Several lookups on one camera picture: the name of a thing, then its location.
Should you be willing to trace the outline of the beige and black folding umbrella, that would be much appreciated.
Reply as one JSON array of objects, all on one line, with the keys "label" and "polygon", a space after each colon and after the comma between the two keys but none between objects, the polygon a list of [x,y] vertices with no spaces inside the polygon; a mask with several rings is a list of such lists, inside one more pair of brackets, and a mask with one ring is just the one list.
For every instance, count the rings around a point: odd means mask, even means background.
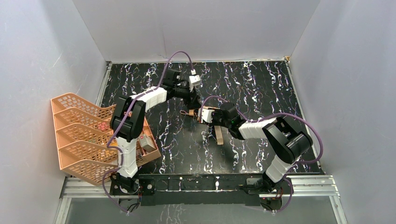
[{"label": "beige and black folding umbrella", "polygon": [[[220,112],[220,109],[219,109],[219,108],[216,108],[216,107],[204,106],[203,108],[214,109],[215,112]],[[181,111],[180,111],[180,114],[182,114],[182,115],[188,115],[188,116],[190,116],[190,117],[194,117],[194,118],[197,120],[198,123],[202,124],[202,123],[200,122],[201,110],[202,110],[202,109],[194,109],[194,110],[188,110],[188,111],[181,110]],[[203,123],[203,124],[206,124],[206,125],[208,125],[208,126],[212,126],[212,127],[214,128],[214,131],[215,131],[215,138],[216,138],[216,141],[217,141],[217,145],[223,145],[223,144],[224,144],[223,134],[222,134],[222,130],[221,130],[221,127],[220,127],[220,125],[219,125],[218,119],[216,119],[216,118],[214,117],[214,113],[215,113],[215,112],[212,113],[212,123],[210,123],[210,124],[208,124],[208,123]]]}]

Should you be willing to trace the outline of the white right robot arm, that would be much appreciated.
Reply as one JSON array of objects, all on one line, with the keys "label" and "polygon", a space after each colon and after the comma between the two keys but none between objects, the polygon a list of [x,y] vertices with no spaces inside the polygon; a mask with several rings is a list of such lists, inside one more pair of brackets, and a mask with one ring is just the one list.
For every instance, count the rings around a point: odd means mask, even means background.
[{"label": "white right robot arm", "polygon": [[236,139],[265,139],[271,145],[275,156],[270,166],[257,182],[247,182],[247,189],[272,191],[301,155],[313,145],[307,131],[299,128],[294,118],[288,115],[262,121],[248,121],[238,113],[233,103],[224,103],[219,109],[210,109],[208,114],[203,116],[203,120],[227,128]]}]

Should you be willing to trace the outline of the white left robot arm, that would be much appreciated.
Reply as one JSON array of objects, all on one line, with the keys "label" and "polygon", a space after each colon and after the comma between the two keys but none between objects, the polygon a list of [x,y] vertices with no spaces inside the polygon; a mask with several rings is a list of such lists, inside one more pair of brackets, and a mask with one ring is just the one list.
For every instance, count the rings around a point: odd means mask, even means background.
[{"label": "white left robot arm", "polygon": [[167,70],[158,86],[130,97],[119,97],[110,120],[113,130],[111,139],[116,140],[118,145],[115,149],[119,151],[117,173],[111,181],[122,193],[135,194],[139,189],[134,178],[138,171],[136,148],[143,131],[146,112],[172,98],[182,99],[188,110],[198,110],[201,103],[195,88],[200,84],[201,79],[195,69],[191,70],[188,79],[181,79],[177,70]]}]

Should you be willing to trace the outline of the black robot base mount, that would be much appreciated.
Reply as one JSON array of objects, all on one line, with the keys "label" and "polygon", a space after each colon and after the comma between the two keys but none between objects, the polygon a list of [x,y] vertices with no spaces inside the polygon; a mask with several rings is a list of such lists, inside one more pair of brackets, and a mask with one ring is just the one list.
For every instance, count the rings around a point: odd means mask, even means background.
[{"label": "black robot base mount", "polygon": [[242,204],[278,210],[290,186],[273,183],[262,174],[120,174],[110,177],[109,193],[118,197],[136,196],[142,206],[165,204]]}]

